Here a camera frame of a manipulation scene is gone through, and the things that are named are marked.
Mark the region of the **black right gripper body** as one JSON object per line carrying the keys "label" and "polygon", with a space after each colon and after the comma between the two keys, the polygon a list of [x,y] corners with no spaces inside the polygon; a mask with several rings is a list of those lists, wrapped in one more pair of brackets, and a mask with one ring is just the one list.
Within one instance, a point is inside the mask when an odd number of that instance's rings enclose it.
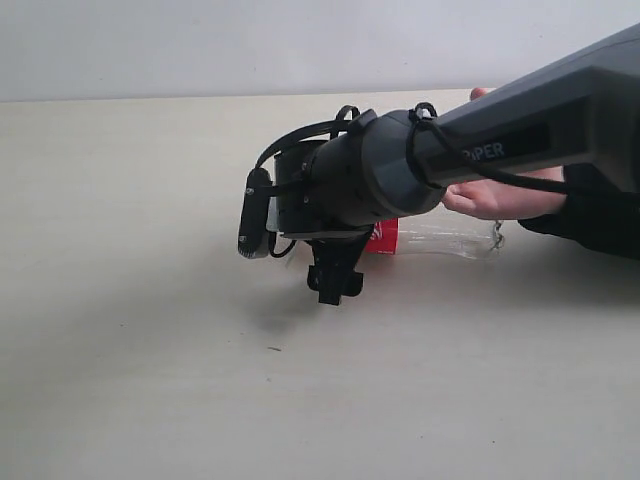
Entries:
{"label": "black right gripper body", "polygon": [[293,240],[354,240],[371,235],[361,136],[293,142],[274,154],[280,233]]}

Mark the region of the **black sleeved forearm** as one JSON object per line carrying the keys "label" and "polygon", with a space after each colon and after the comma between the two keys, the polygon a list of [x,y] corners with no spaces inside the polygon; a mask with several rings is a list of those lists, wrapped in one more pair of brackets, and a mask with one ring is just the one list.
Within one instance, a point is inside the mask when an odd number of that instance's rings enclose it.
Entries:
{"label": "black sleeved forearm", "polygon": [[525,228],[600,253],[639,258],[639,208],[594,197],[535,190],[518,194],[511,216]]}

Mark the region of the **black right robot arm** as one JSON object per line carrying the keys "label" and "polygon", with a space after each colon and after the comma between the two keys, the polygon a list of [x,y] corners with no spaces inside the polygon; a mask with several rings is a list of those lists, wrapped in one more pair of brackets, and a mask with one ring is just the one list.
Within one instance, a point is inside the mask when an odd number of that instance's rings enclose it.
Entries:
{"label": "black right robot arm", "polygon": [[275,149],[287,185],[279,225],[308,243],[322,304],[358,295],[355,269],[374,225],[424,214],[467,180],[559,193],[534,169],[590,163],[639,202],[639,29],[631,26],[443,114],[422,102],[294,130]]}

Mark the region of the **person's bare hand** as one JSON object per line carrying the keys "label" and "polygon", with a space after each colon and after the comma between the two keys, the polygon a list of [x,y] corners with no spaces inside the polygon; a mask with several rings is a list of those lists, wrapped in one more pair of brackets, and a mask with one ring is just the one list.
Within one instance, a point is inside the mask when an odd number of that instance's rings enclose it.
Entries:
{"label": "person's bare hand", "polygon": [[566,196],[518,188],[492,180],[451,185],[442,199],[450,211],[480,220],[526,220],[554,214]]}

